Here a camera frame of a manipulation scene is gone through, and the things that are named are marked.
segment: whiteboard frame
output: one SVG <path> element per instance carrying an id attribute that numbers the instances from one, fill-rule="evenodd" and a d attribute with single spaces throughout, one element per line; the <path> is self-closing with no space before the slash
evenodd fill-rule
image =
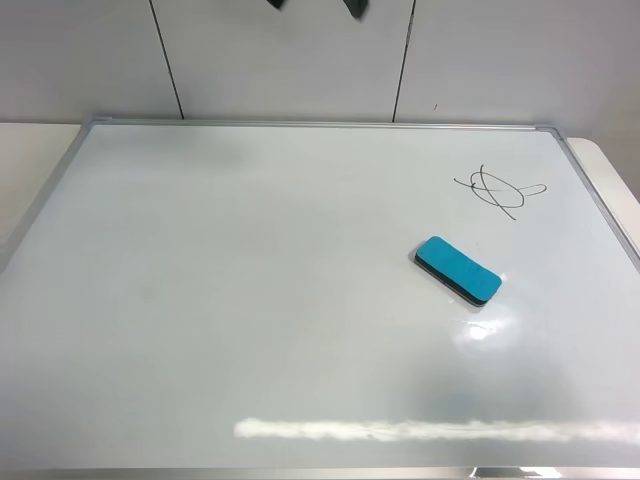
<path id="1" fill-rule="evenodd" d="M 566 480 L 637 480 L 640 468 L 601 467 L 401 467 L 401 468 L 93 468 L 52 470 L 0 470 L 3 480 L 449 480 L 462 478 Z"/>
<path id="2" fill-rule="evenodd" d="M 464 129 L 464 130 L 513 130 L 541 131 L 550 133 L 558 142 L 561 150 L 573 166 L 576 174 L 587 189 L 591 198 L 605 217 L 618 241 L 640 273 L 640 251 L 625 234 L 615 220 L 605 201 L 598 194 L 593 182 L 582 168 L 576 154 L 558 129 L 548 125 L 491 125 L 491 124 L 403 124 L 403 123 L 342 123 L 342 122 L 218 122 L 202 120 L 144 120 L 117 119 L 112 117 L 94 118 L 83 124 L 76 139 L 72 142 L 60 160 L 53 174 L 45 182 L 27 214 L 20 221 L 7 251 L 0 252 L 0 272 L 18 248 L 29 226 L 55 190 L 67 167 L 75 158 L 94 126 L 131 125 L 131 126 L 183 126 L 183 127 L 227 127 L 227 126 L 265 126 L 265 127 L 311 127 L 311 128 L 392 128 L 392 129 Z M 417 479 L 459 479 L 459 478 L 530 478 L 530 473 L 518 473 L 517 467 L 491 468 L 490 475 L 477 472 L 481 467 L 411 467 L 411 468 L 307 468 L 307 469 L 269 469 L 269 468 L 100 468 L 100 469 L 51 469 L 51 470 L 1 470 L 0 480 L 417 480 Z M 534 467 L 524 467 L 527 471 Z M 640 480 L 640 468 L 559 468 L 565 479 L 602 479 L 602 480 Z M 557 478 L 558 475 L 538 475 L 538 478 Z"/>

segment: whiteboard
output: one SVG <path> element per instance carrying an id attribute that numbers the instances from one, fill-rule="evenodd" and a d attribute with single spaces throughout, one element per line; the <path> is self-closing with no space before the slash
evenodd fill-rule
<path id="1" fill-rule="evenodd" d="M 548 132 L 97 125 L 0 276 L 0 467 L 638 467 L 639 298 Z"/>

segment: white wall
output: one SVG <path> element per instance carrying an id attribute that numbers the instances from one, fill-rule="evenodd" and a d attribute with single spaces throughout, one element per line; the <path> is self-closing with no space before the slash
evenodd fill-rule
<path id="1" fill-rule="evenodd" d="M 0 0 L 0 119 L 179 116 L 147 0 Z"/>
<path id="2" fill-rule="evenodd" d="M 637 0 L 418 0 L 396 118 L 586 135 L 640 58 L 629 43 L 639 18 Z"/>
<path id="3" fill-rule="evenodd" d="M 390 122 L 412 0 L 154 0 L 186 117 Z"/>

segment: blue eraser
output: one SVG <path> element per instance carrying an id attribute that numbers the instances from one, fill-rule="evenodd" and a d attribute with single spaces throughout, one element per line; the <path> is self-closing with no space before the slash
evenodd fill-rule
<path id="1" fill-rule="evenodd" d="M 416 263 L 468 302 L 482 306 L 502 280 L 440 237 L 431 237 L 416 252 Z"/>

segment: black marker scribble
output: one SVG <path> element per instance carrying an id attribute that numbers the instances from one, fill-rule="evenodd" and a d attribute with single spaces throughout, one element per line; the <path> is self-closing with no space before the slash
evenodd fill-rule
<path id="1" fill-rule="evenodd" d="M 509 188 L 488 188 L 485 177 L 492 178 L 493 180 L 500 182 L 501 184 L 506 185 Z M 457 180 L 455 178 L 453 179 L 453 181 L 465 187 L 469 187 L 475 194 L 475 196 L 483 202 L 499 207 L 504 213 L 507 214 L 507 216 L 511 220 L 515 220 L 516 218 L 507 211 L 508 208 L 520 208 L 524 205 L 525 197 L 532 197 L 534 195 L 539 195 L 547 191 L 547 186 L 542 183 L 537 183 L 528 187 L 516 188 L 509 182 L 505 182 L 501 178 L 498 178 L 491 173 L 485 172 L 484 165 L 480 165 L 480 170 L 471 174 L 471 176 L 469 177 L 469 184 L 461 182 L 460 180 Z M 523 190 L 529 190 L 531 193 L 522 193 Z M 498 197 L 504 197 L 505 195 L 508 195 L 507 198 L 512 201 L 509 201 L 507 203 L 499 202 L 494 193 Z"/>

